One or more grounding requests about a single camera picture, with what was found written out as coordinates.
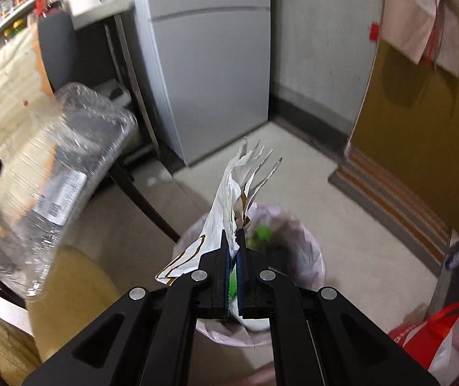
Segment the clear plastic food container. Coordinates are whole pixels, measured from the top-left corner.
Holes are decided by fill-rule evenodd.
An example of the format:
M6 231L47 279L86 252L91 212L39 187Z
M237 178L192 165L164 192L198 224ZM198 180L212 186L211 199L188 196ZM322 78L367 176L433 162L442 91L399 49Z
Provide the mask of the clear plastic food container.
M42 290L64 235L88 202L82 208L73 205L86 185L86 173L71 166L53 167L65 129L63 109L54 99L58 117L45 125L46 140L56 145L50 175L31 211L0 238L0 281L24 299Z

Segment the green tea bottle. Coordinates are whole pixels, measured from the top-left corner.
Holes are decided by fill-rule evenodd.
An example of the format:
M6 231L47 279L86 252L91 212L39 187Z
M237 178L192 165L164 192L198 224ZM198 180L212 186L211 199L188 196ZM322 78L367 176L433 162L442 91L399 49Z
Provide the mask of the green tea bottle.
M264 253L272 237L268 226L257 226L252 234L246 238L246 246L254 251ZM229 298L237 296L237 265L234 265L229 276Z

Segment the white paper wrapper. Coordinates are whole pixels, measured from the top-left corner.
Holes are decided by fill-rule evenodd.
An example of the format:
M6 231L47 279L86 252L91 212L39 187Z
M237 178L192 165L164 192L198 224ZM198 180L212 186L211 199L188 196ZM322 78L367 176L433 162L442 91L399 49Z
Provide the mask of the white paper wrapper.
M266 177L255 183L255 176L270 155L271 152L267 152L261 143L252 147L247 142L240 145L237 154L224 169L200 234L156 274L156 281L172 286L179 277L198 270L201 257L219 249L223 242L228 244L229 257L233 259L236 256L239 251L236 231L248 223L252 202L280 165L276 162Z

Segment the pink lined trash bin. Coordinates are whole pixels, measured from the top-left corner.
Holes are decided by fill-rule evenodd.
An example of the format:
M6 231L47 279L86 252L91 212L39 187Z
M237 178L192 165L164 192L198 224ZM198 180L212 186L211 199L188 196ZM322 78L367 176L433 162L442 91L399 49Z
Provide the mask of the pink lined trash bin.
M173 248L173 258L184 251L201 232L207 214L189 227ZM268 226L272 237L267 244L267 261L304 289L317 291L325 284L325 262L312 233L295 216L279 206L255 204L249 208L250 222L244 227L245 241L257 226ZM243 319L238 315L237 296L229 298L230 317L225 321L198 320L196 329L215 343L238 348L254 348L271 343L267 319Z

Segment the white kitchen counter shelf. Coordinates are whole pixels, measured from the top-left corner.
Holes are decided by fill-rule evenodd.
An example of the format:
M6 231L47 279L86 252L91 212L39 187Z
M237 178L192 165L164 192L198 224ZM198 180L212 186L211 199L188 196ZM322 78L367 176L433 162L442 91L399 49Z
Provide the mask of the white kitchen counter shelf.
M77 16L72 16L71 20L74 30L79 31L101 20L131 11L133 8L134 0L113 0L97 5Z

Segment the striped yellow tablecloth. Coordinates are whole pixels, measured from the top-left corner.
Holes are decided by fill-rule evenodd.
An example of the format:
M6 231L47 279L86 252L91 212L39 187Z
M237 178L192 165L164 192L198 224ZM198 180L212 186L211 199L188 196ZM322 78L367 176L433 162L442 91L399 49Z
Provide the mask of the striped yellow tablecloth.
M0 47L0 238L31 211L50 175L56 145L45 125L57 117L33 25Z

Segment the red plastic bag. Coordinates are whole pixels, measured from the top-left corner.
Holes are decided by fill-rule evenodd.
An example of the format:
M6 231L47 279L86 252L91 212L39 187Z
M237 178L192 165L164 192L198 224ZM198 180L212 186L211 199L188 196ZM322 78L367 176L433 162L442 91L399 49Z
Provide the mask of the red plastic bag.
M459 302L424 322L398 326L389 337L441 385L449 385L459 377Z

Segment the grey fabric office chair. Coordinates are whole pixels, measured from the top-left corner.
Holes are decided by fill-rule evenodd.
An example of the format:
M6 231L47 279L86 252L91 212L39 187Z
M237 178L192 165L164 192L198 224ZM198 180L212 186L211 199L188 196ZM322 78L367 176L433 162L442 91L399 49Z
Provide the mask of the grey fabric office chair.
M73 205L82 208L105 179L111 179L146 217L172 241L179 234L133 184L118 158L138 128L133 113L106 96L74 82L80 56L71 16L58 11L37 23L44 77L64 114L64 136L54 168L71 166L86 173L86 185Z

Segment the grey refrigerator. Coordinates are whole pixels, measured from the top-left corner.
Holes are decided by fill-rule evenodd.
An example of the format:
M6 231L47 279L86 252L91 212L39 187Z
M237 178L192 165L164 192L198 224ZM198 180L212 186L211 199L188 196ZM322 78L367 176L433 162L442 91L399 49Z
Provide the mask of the grey refrigerator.
M127 41L161 139L186 164L264 124L270 0L133 0Z

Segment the pink hanging cloth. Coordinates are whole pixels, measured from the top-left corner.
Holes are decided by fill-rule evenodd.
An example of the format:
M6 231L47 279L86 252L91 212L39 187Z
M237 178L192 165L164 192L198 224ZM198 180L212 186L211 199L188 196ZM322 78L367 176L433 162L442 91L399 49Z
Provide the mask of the pink hanging cloth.
M459 0L385 0L380 38L459 78Z

